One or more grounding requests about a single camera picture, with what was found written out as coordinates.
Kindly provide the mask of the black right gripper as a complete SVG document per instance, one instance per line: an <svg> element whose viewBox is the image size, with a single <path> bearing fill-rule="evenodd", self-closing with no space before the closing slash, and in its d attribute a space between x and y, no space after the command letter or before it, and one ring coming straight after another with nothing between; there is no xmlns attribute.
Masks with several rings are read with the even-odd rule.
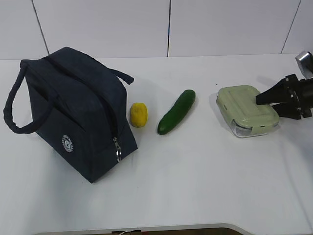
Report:
<svg viewBox="0 0 313 235"><path fill-rule="evenodd" d="M285 77L287 92L283 83L277 83L272 88L256 96L258 105L275 104L272 108L279 117L299 120L301 117L310 118L313 116L313 79L298 80L295 74Z"/></svg>

